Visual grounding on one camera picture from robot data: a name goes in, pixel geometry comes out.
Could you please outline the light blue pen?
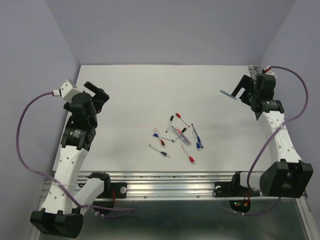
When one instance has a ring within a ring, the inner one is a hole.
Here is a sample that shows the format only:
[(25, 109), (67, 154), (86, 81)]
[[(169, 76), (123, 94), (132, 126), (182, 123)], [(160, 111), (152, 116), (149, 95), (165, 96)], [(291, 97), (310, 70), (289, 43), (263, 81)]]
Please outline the light blue pen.
[(219, 92), (222, 93), (222, 94), (224, 94), (224, 95), (226, 95), (226, 96), (228, 96), (229, 98), (231, 98), (231, 99), (233, 99), (233, 100), (235, 100), (235, 101), (238, 100), (236, 97), (232, 96), (230, 93), (228, 93), (228, 92), (226, 92), (226, 91), (224, 91), (224, 90), (222, 90), (222, 89), (220, 89)]

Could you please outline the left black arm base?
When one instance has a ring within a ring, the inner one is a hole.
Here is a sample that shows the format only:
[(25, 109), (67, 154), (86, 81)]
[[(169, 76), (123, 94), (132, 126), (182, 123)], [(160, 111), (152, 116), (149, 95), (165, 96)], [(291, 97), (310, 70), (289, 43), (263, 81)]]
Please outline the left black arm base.
[[(127, 198), (127, 186), (126, 182), (111, 182), (109, 190), (101, 193), (97, 199), (102, 201), (95, 200), (93, 205), (100, 206), (103, 208), (114, 209), (116, 207), (116, 200), (123, 200)], [(98, 209), (93, 208), (96, 216), (106, 217), (106, 216), (116, 216), (117, 213), (112, 213), (112, 210)]]

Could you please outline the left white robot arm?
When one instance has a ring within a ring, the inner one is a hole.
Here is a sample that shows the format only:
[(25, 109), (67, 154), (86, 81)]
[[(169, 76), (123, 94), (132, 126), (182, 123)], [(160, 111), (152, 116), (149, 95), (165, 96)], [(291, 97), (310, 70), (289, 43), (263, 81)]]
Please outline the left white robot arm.
[(30, 222), (43, 234), (76, 238), (82, 229), (84, 214), (98, 197), (111, 193), (107, 173), (93, 172), (75, 194), (81, 166), (87, 157), (98, 126), (97, 114), (109, 100), (101, 88), (87, 81), (90, 95), (66, 80), (59, 89), (64, 109), (71, 113), (61, 138), (59, 161), (49, 194), (40, 210), (33, 211)]

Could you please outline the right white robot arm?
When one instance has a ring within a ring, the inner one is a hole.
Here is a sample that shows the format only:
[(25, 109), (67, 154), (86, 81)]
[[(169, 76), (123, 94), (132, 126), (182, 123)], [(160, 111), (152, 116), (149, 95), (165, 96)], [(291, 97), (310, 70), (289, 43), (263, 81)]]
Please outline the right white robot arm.
[(276, 77), (258, 74), (255, 79), (244, 75), (231, 93), (240, 96), (242, 103), (250, 106), (267, 139), (271, 165), (263, 173), (239, 171), (237, 179), (230, 182), (231, 192), (242, 195), (248, 189), (260, 191), (266, 197), (300, 198), (313, 174), (313, 167), (304, 163), (297, 153), (284, 115), (284, 107), (275, 100)]

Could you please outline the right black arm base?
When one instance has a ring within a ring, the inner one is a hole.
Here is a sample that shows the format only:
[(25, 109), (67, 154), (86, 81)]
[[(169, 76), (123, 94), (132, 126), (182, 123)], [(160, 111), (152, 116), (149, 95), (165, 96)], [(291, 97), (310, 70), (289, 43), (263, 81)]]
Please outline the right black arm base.
[(251, 197), (259, 197), (258, 190), (236, 185), (232, 181), (217, 181), (214, 183), (213, 195), (216, 198), (230, 198), (230, 208), (236, 213), (247, 214), (251, 209)]

